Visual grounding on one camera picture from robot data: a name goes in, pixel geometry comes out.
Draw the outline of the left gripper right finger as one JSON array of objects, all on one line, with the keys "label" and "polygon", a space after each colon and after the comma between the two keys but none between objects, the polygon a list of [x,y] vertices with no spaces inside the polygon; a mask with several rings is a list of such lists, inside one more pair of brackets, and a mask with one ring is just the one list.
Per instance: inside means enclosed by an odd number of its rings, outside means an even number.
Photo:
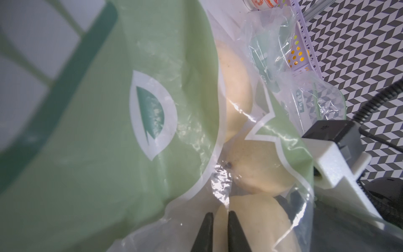
[{"label": "left gripper right finger", "polygon": [[228,213],[227,234],[229,252],[251,252],[250,245],[235,211]]}]

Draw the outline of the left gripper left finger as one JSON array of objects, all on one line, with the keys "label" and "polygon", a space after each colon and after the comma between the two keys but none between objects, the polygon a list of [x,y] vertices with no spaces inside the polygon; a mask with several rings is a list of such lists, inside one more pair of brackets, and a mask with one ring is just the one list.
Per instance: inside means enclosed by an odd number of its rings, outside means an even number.
[{"label": "left gripper left finger", "polygon": [[208,212],[200,226],[191,252],[212,252],[213,251],[213,229],[214,214]]}]

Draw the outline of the zip bag with beige fruit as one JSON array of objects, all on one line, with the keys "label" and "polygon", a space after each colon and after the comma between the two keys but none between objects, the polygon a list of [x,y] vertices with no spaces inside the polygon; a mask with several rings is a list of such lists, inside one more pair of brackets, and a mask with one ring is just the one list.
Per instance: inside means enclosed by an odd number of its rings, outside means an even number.
[{"label": "zip bag with beige fruit", "polygon": [[[228,251],[237,139],[273,142],[278,196],[311,248],[313,158],[249,57],[243,1],[1,1],[1,251],[189,252],[214,214]],[[216,41],[245,64],[247,122],[226,138]]]}]

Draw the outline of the zip bag with orange fruit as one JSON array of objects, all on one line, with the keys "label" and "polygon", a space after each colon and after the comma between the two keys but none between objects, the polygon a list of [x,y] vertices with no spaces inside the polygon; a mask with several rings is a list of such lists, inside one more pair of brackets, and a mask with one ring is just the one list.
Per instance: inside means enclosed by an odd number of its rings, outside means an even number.
[{"label": "zip bag with orange fruit", "polygon": [[342,93],[314,71],[292,71],[286,55],[297,20],[290,7],[250,12],[243,24],[249,57],[300,135],[318,120],[345,120]]}]

